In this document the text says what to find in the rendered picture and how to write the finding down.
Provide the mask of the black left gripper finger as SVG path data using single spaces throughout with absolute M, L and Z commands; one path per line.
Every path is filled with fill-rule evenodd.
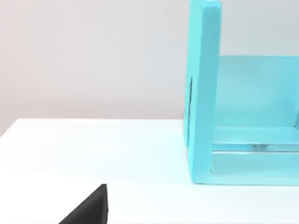
M 101 184 L 59 224 L 107 224 L 107 184 Z

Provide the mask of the light blue rack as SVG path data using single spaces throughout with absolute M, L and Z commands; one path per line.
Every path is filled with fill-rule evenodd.
M 299 186 L 299 56 L 220 55 L 219 0 L 189 0 L 188 22 L 191 181 Z

